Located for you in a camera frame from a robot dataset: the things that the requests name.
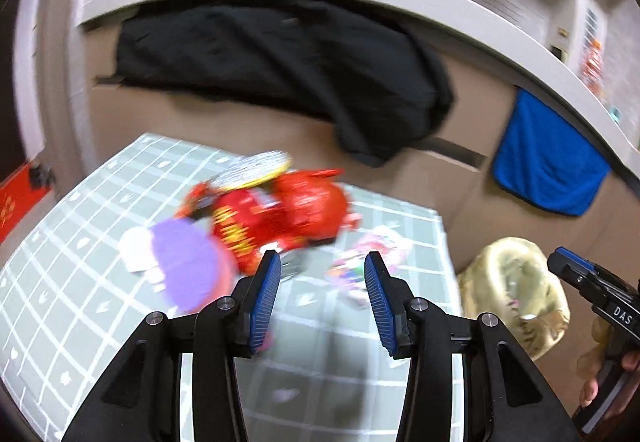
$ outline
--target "human hand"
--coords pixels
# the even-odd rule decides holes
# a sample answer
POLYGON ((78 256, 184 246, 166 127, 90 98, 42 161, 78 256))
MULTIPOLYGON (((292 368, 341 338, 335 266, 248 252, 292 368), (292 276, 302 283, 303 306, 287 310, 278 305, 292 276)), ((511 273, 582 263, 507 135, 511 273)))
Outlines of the human hand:
MULTIPOLYGON (((586 408, 598 395, 597 375, 604 363, 607 343, 611 333, 611 325, 601 317, 596 317, 591 326, 591 337, 598 344, 595 348, 580 356, 577 363, 577 374, 584 379, 584 385, 580 390, 580 406, 586 408)), ((613 403, 603 416, 608 420, 625 411, 629 401, 640 385, 640 350, 626 353, 622 358, 622 367, 627 372, 634 374, 626 383, 626 386, 618 393, 613 403)))

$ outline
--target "gray mat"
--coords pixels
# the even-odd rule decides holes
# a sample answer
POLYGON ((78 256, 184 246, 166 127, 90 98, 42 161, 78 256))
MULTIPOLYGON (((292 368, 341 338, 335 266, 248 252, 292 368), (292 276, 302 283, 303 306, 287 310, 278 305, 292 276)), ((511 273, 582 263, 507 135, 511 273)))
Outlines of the gray mat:
MULTIPOLYGON (((24 240, 0 271, 0 370, 20 410, 47 441, 59 440, 84 397, 145 314, 175 314, 162 293, 120 259, 117 243, 135 226, 169 218, 189 187, 236 155, 143 135, 82 181, 24 240)), ((460 314, 460 297, 440 216, 345 186, 359 232, 306 256, 283 282, 272 319, 273 346, 238 360, 238 382, 254 441, 392 441, 402 410, 407 361, 380 345, 373 316, 345 301, 324 274, 365 231, 388 225, 412 240, 399 277, 415 295, 460 314)), ((454 366, 451 440, 462 440, 463 384, 454 366)), ((182 369, 180 428, 193 441, 191 357, 182 369)))

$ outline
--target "wall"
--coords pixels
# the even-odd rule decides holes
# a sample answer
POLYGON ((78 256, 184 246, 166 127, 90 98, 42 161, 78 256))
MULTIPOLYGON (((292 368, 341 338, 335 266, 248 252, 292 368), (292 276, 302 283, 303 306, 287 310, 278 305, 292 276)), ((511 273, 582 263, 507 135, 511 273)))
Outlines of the wall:
POLYGON ((553 0, 552 3, 552 18, 546 37, 547 46, 554 44, 565 50, 567 68, 580 76, 587 10, 596 16, 595 38, 604 45, 607 35, 607 0, 553 0), (566 30, 568 34, 560 35, 559 28, 566 30))
POLYGON ((45 146, 36 85, 36 32, 40 0, 20 0, 14 36, 14 98, 27 160, 45 146))
POLYGON ((606 99, 620 110, 620 128, 640 143, 640 8, 635 0, 612 0, 603 57, 606 99))

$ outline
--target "purple cloth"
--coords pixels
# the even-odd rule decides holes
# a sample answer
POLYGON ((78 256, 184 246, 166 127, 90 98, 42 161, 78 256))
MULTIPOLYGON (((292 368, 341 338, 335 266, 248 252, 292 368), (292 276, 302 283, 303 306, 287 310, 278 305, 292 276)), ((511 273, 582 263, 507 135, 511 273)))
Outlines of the purple cloth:
POLYGON ((150 230, 169 297, 183 312, 198 308, 220 279, 221 253, 205 232, 187 219, 161 221, 150 230))

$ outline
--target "blue towel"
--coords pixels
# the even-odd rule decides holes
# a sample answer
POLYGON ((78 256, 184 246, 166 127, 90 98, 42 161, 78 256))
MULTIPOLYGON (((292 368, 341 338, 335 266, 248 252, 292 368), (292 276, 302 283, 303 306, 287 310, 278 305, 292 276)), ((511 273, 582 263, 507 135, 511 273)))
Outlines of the blue towel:
POLYGON ((493 167, 504 189, 570 216, 589 208, 610 170, 587 139, 524 89, 518 92, 493 167))

